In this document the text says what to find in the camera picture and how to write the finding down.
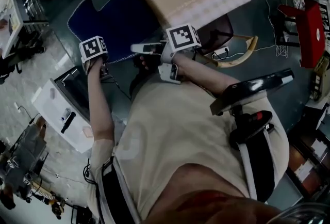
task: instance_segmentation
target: white cable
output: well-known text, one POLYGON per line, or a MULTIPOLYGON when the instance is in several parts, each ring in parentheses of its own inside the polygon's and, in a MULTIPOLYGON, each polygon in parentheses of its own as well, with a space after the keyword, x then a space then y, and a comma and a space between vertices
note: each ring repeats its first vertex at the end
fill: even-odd
POLYGON ((288 47, 287 46, 278 46, 276 44, 276 35, 275 35, 275 27, 273 26, 271 20, 270 20, 270 15, 271 15, 271 9, 270 9, 270 5, 268 3, 268 0, 265 0, 266 3, 267 3, 267 6, 268 6, 268 12, 269 12, 269 15, 268 15, 268 20, 273 28, 273 35, 274 35, 274 41, 275 41, 275 44, 273 46, 270 46, 270 47, 274 47, 276 46, 276 51, 275 51, 275 55, 278 57, 278 56, 285 56, 286 58, 288 58, 288 47))
MULTIPOLYGON (((257 50, 254 50, 253 52, 257 52, 257 51, 261 51, 261 50, 269 49, 269 48, 272 48, 272 47, 274 47, 274 46, 276 46, 276 44, 274 44, 274 45, 272 45, 272 46, 269 46, 269 47, 259 48, 259 49, 257 49, 257 50)), ((236 55, 240 55, 240 54, 245 54, 245 53, 235 53, 235 54, 233 54, 233 55, 231 55, 231 56, 227 56, 227 57, 225 57, 225 58, 221 58, 221 59, 218 59, 218 60, 214 59, 214 58, 213 58, 213 55, 212 55, 212 59, 215 60, 215 61, 220 61, 220 60, 225 60, 225 59, 228 59, 228 58, 232 58, 232 57, 234 57, 234 56, 236 56, 236 55)))

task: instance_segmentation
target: white device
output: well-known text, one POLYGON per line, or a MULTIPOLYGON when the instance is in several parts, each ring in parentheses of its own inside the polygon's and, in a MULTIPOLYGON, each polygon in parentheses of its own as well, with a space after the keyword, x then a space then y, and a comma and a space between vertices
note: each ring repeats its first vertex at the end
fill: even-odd
POLYGON ((180 81, 177 80, 177 65, 175 64, 168 64, 163 63, 162 65, 158 66, 160 78, 163 81, 174 83, 174 84, 181 84, 180 81))
POLYGON ((130 47, 130 50, 134 53, 140 54, 157 54, 157 50, 161 50, 160 52, 163 51, 166 43, 167 41, 133 44, 130 47))
POLYGON ((8 165, 9 165, 10 168, 15 168, 15 165, 14 165, 14 163, 12 162, 11 159, 7 160, 7 163, 8 163, 8 165))
POLYGON ((107 56, 108 54, 104 40, 100 36, 95 36, 81 42, 79 44, 79 49, 83 63, 99 56, 107 56))
POLYGON ((27 185, 30 185, 30 183, 31 183, 31 176, 29 175, 29 173, 27 173, 27 174, 24 175, 23 182, 25 184, 27 184, 27 185))
POLYGON ((168 28, 166 33, 173 52, 202 46, 196 29, 189 23, 168 28))
POLYGON ((196 29, 189 23, 168 28, 166 33, 168 41, 133 44, 130 50, 140 54, 161 54, 162 64, 158 66, 160 78, 166 82, 180 84, 181 82, 177 79, 178 67, 172 64, 175 53, 185 49, 201 47, 202 45, 196 29))

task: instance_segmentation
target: gray floor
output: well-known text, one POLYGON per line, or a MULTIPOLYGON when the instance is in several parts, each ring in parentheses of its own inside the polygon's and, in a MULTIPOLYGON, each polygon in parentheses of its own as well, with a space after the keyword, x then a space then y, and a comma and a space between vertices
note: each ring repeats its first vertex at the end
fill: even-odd
MULTIPOLYGON (((44 54, 37 54, 24 62, 23 72, 11 73, 0 86, 0 138, 10 145, 15 143, 30 121, 25 110, 21 109, 21 113, 18 113, 14 102, 24 106, 34 117, 37 111, 31 100, 39 87, 43 87, 50 78, 57 78, 73 67, 69 59, 59 66, 58 62, 64 56, 67 57, 67 54, 54 33, 51 32, 45 38, 44 46, 47 48, 44 54)), ((68 197, 69 202, 86 205, 86 182, 82 171, 87 157, 72 148, 50 126, 47 127, 45 140, 49 156, 41 171, 43 185, 68 197)))
MULTIPOLYGON (((41 0, 46 15, 51 23, 61 44, 69 54, 73 64, 79 65, 78 40, 71 34, 67 28, 67 20, 71 13, 81 0, 41 0)), ((101 8, 108 0, 93 0, 96 8, 101 8)), ((279 0, 268 0, 272 12, 276 11, 279 0)), ((268 47, 274 44, 273 29, 267 19, 268 7, 265 0, 252 0, 250 3, 229 13, 230 21, 236 34, 259 36, 257 49, 268 47)), ((54 72, 53 66, 50 67, 48 60, 55 63, 64 55, 64 50, 58 47, 60 43, 56 36, 52 35, 52 41, 45 55, 36 57, 28 62, 26 68, 31 70, 22 75, 13 75, 4 86, 0 87, 0 97, 5 97, 4 102, 0 102, 2 109, 6 113, 4 122, 1 123, 1 137, 9 137, 13 143, 19 136, 23 127, 28 122, 23 114, 16 113, 12 107, 14 101, 26 106, 31 114, 34 113, 30 105, 30 99, 33 93, 42 86, 50 77, 58 77, 61 73, 54 72)), ((230 53, 243 52, 245 49, 243 43, 232 41, 230 43, 230 53)), ((247 80, 260 75, 269 74, 285 68, 291 68, 295 74, 293 83, 269 95, 269 99, 276 110, 284 128, 288 131, 301 116, 302 109, 308 100, 308 85, 310 70, 300 68, 300 50, 298 48, 289 48, 288 58, 276 57, 275 48, 269 48, 255 52, 245 63, 230 69, 221 69, 221 72, 227 73, 240 80, 247 80)), ((120 86, 127 91, 129 83, 136 75, 137 70, 133 67, 131 61, 116 63, 111 66, 112 75, 118 80, 120 86)), ((108 101, 113 112, 120 118, 126 119, 130 107, 129 101, 122 95, 118 89, 111 84, 106 85, 105 92, 108 95, 108 101)), ((71 178, 75 181, 82 181, 81 172, 85 165, 85 157, 82 157, 73 148, 71 148, 61 137, 56 135, 51 128, 47 130, 47 143, 50 149, 50 156, 46 163, 46 170, 51 173, 58 173, 63 177, 71 178)), ((69 201, 83 205, 85 203, 84 183, 74 182, 65 178, 56 179, 50 173, 44 171, 43 175, 49 178, 54 188, 59 190, 63 196, 67 196, 69 201)))

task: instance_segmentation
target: hand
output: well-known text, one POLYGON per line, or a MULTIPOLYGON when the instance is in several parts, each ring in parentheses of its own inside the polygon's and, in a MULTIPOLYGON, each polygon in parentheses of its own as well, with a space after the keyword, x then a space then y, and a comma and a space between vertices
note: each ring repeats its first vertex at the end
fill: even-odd
POLYGON ((8 25, 8 21, 5 19, 0 20, 0 30, 4 29, 8 25))
POLYGON ((152 49, 155 54, 141 55, 140 57, 135 57, 133 59, 135 67, 140 70, 147 70, 149 72, 155 72, 157 67, 161 65, 160 55, 156 49, 152 49))
POLYGON ((89 61, 89 73, 97 73, 97 74, 100 74, 100 70, 101 70, 101 67, 102 67, 102 64, 103 64, 103 58, 99 57, 99 58, 96 58, 96 59, 91 59, 89 61))
POLYGON ((184 63, 185 61, 191 61, 188 57, 181 53, 176 53, 173 57, 173 63, 177 65, 177 74, 181 76, 185 76, 184 72, 184 63))

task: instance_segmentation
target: chair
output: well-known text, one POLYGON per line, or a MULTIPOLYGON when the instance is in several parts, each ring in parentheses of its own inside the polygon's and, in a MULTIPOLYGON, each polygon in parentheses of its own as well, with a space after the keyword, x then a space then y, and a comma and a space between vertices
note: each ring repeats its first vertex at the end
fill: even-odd
POLYGON ((130 46, 149 38, 159 22, 145 0, 109 0, 99 11, 92 0, 83 0, 69 18, 68 27, 80 41, 103 37, 108 62, 115 63, 134 57, 130 46))
MULTIPOLYGON (((296 23, 299 43, 279 41, 276 38, 276 44, 300 47, 302 55, 301 67, 314 68, 325 49, 325 35, 319 4, 313 0, 304 1, 306 5, 305 10, 299 10, 285 5, 278 7, 279 11, 286 15, 283 18, 285 21, 296 23)), ((276 28, 278 28, 277 25, 275 25, 275 31, 279 32, 280 30, 276 28)))
POLYGON ((258 42, 258 37, 235 35, 228 15, 223 15, 222 17, 200 28, 197 31, 197 34, 202 44, 202 47, 197 49, 198 54, 219 68, 229 68, 241 64, 252 55, 258 42), (248 50, 243 56, 239 59, 226 62, 216 61, 207 56, 207 54, 221 48, 221 46, 227 43, 231 38, 243 39, 249 43, 247 48, 248 50))

